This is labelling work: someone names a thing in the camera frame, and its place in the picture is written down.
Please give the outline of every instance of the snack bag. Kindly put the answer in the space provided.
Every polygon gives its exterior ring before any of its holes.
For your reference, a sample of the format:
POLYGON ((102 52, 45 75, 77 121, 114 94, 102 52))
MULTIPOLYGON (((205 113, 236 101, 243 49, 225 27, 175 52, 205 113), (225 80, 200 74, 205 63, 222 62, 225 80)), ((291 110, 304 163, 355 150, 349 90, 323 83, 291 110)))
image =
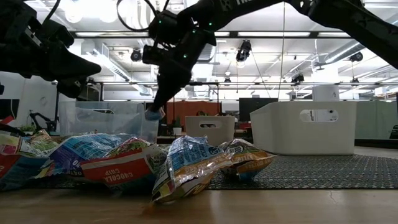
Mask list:
POLYGON ((40 172, 47 158, 29 157, 27 149, 20 136, 0 131, 0 191, 18 189, 40 172))
POLYGON ((101 182, 111 190, 153 187, 155 172, 166 160, 157 145, 131 138, 109 152, 104 159, 81 162, 86 179, 101 182))
POLYGON ((72 177, 84 177, 80 162, 103 158, 118 147, 122 138, 112 134, 88 134, 72 136, 64 140, 50 155, 46 163, 45 174, 68 174, 72 177))
POLYGON ((215 171, 231 166, 231 155, 207 144, 207 138, 182 136, 170 146, 157 173, 152 202, 171 202, 195 195, 210 183, 215 171))
POLYGON ((230 177, 239 180, 251 180, 272 162, 272 155, 256 148, 253 144, 243 140, 234 139, 224 142, 219 146, 225 153, 232 154, 232 166, 224 167, 221 171, 230 177))

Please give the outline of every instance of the cable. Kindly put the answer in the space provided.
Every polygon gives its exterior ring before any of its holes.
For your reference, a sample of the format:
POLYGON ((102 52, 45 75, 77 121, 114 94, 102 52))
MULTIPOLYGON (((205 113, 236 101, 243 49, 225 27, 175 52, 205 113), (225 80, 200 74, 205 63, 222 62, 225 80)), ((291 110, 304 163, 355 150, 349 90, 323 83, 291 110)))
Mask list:
POLYGON ((264 82, 264 79, 262 78, 262 75, 261 75, 261 72, 260 72, 260 68, 259 68, 259 66, 257 65, 257 61, 256 61, 256 58, 254 57, 253 51, 251 51, 251 54, 253 55, 254 63, 256 64, 257 71, 259 72, 259 75, 260 75, 260 77, 261 77, 262 84, 264 84, 264 87, 265 87, 266 90, 267 90, 268 97, 271 98, 271 96, 270 96, 270 94, 269 94, 269 92, 268 92, 266 83, 264 82))
POLYGON ((12 114, 12 118, 16 119, 15 114, 14 114, 14 110, 12 109, 12 99, 11 99, 11 114, 12 114))
POLYGON ((60 2, 61 2, 61 0, 57 0, 55 2, 54 7, 51 9, 51 11, 47 15, 47 17, 44 19, 43 24, 45 24, 47 21, 49 21, 51 19, 52 15, 54 15, 55 11, 58 9, 60 2))
POLYGON ((286 20, 286 2, 284 2, 284 28, 283 28, 283 36, 282 36, 282 58, 280 62, 280 79, 279 79, 279 88, 278 88, 278 99, 280 94, 280 85, 282 84, 282 72, 284 71, 284 48, 285 48, 285 20, 286 20))
POLYGON ((164 7, 163 7, 163 11, 167 9, 167 5, 169 4, 169 1, 170 0, 166 0, 166 3, 164 4, 164 7))
MULTIPOLYGON (((117 1, 117 3, 116 3, 116 12, 118 13, 118 19, 119 19, 119 21, 123 24, 123 26, 124 26, 125 28, 131 30, 131 31, 134 31, 134 32, 144 32, 144 31, 147 31, 149 27, 142 28, 142 29, 135 29, 135 28, 132 28, 132 27, 130 27, 129 25, 126 24, 126 22, 123 20, 123 18, 120 16, 120 13, 119 13, 119 5, 120 5, 120 3, 121 3, 122 1, 123 1, 123 0, 118 0, 118 1, 117 1)), ((159 18, 157 17, 156 9, 155 9, 155 7, 152 5, 152 3, 150 3, 149 0, 144 0, 144 1, 148 4, 148 6, 150 7, 150 9, 151 9, 152 12, 154 13, 155 18, 156 18, 157 20, 159 20, 159 18)))

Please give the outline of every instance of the white storage bin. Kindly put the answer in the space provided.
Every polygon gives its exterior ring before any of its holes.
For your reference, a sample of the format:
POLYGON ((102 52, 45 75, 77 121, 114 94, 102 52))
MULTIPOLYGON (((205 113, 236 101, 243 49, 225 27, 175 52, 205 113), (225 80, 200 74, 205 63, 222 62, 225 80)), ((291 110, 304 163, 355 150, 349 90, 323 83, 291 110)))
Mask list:
POLYGON ((133 134, 156 142, 158 121, 147 121, 141 103, 133 102, 60 102, 60 134, 97 131, 108 134, 133 134))
POLYGON ((186 116, 185 128, 191 137, 207 136, 212 146, 234 139, 234 116, 186 116))
POLYGON ((356 102, 270 103, 250 114, 254 144, 274 154, 353 154, 356 102), (319 121, 323 111, 334 121, 319 121), (311 111, 305 116, 302 111, 311 111))

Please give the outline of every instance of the table surface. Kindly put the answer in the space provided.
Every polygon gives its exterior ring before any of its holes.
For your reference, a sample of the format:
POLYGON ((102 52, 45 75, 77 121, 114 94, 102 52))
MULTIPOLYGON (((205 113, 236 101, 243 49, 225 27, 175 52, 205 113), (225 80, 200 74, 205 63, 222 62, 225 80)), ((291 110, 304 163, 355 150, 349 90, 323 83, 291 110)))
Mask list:
POLYGON ((205 190, 170 205, 76 190, 2 193, 0 223, 396 223, 396 190, 205 190))

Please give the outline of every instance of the light fixture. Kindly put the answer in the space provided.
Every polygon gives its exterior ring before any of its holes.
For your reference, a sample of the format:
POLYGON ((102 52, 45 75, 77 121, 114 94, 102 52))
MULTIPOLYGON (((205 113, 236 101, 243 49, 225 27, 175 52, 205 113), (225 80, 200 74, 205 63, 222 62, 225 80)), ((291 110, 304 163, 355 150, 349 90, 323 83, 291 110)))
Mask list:
POLYGON ((76 32, 78 37, 149 37, 147 32, 76 32))
POLYGON ((63 10, 65 11, 65 18, 70 23, 74 24, 80 22, 83 18, 83 12, 81 11, 81 8, 74 2, 69 1, 68 3, 65 3, 63 10))
POLYGON ((349 37, 345 32, 320 32, 319 37, 349 37))
POLYGON ((309 32, 238 32, 238 37, 307 37, 309 32))
POLYGON ((215 32, 214 35, 216 37, 227 37, 229 36, 229 32, 215 32))
POLYGON ((100 9, 101 15, 99 16, 99 19, 106 23, 114 22, 118 18, 118 13, 116 11, 113 1, 102 0, 102 2, 103 3, 100 4, 100 7, 102 9, 100 9))
POLYGON ((236 67, 237 67, 237 68, 244 68, 244 61, 242 61, 242 62, 236 62, 236 67))

